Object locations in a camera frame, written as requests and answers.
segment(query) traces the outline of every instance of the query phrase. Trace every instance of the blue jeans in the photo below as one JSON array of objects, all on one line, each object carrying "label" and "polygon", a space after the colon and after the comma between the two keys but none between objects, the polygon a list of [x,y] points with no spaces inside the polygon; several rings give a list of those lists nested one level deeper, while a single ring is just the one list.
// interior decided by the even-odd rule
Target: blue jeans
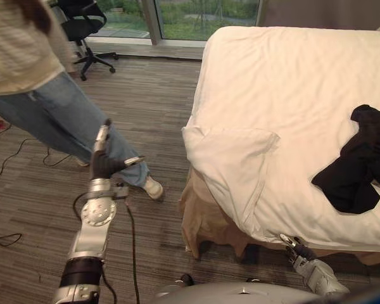
[{"label": "blue jeans", "polygon": [[[36,90],[0,96],[0,116],[47,146],[84,162],[89,162],[98,130],[107,118],[65,72]],[[122,159],[138,156],[114,126],[108,154]],[[119,174],[125,182],[143,187],[149,170],[140,163]]]}]

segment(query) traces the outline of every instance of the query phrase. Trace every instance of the white bed sheet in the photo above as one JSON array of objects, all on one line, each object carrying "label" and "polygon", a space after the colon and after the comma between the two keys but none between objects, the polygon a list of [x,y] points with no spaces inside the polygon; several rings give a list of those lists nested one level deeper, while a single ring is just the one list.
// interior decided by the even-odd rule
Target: white bed sheet
[{"label": "white bed sheet", "polygon": [[282,232],[313,248],[380,251],[380,201],[339,213],[311,184],[357,132],[350,115],[362,104],[380,110],[380,32],[222,28],[182,130],[187,157],[259,241]]}]

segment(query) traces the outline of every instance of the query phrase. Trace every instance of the black chair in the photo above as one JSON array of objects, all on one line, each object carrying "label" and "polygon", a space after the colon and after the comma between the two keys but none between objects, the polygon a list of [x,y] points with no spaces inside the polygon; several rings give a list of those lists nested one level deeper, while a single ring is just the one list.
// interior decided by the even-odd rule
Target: black chair
[{"label": "black chair", "polygon": [[[82,44],[85,46],[85,56],[75,62],[75,64],[85,62],[83,69],[80,71],[80,78],[83,81],[87,80],[84,74],[92,63],[96,62],[109,66],[110,72],[115,73],[114,66],[102,58],[112,57],[117,60],[118,54],[115,52],[94,54],[84,40],[87,36],[97,33],[107,22],[107,17],[100,10],[97,3],[94,0],[58,0],[57,5],[68,18],[61,25],[69,41],[74,41],[78,47],[81,47]],[[101,17],[103,20],[89,18],[89,16]]]}]

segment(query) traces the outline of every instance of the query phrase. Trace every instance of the white sneaker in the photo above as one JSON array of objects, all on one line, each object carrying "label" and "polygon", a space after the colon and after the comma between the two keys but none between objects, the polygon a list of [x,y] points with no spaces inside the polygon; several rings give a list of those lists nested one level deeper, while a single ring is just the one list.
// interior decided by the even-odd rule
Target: white sneaker
[{"label": "white sneaker", "polygon": [[75,159],[75,162],[81,166],[81,167],[88,167],[90,165],[90,163],[86,163],[80,159],[78,159],[76,156],[73,157]]},{"label": "white sneaker", "polygon": [[149,175],[145,179],[145,186],[142,187],[152,200],[158,200],[163,196],[163,187]]}]

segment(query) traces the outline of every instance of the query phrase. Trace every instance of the glass window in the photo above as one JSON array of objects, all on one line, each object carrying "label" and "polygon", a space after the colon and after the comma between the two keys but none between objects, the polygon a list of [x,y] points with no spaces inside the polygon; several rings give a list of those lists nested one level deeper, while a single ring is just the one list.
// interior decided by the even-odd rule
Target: glass window
[{"label": "glass window", "polygon": [[259,0],[155,0],[165,39],[207,40],[229,25],[254,26]]},{"label": "glass window", "polygon": [[141,0],[97,0],[97,4],[107,23],[94,36],[149,38]]}]

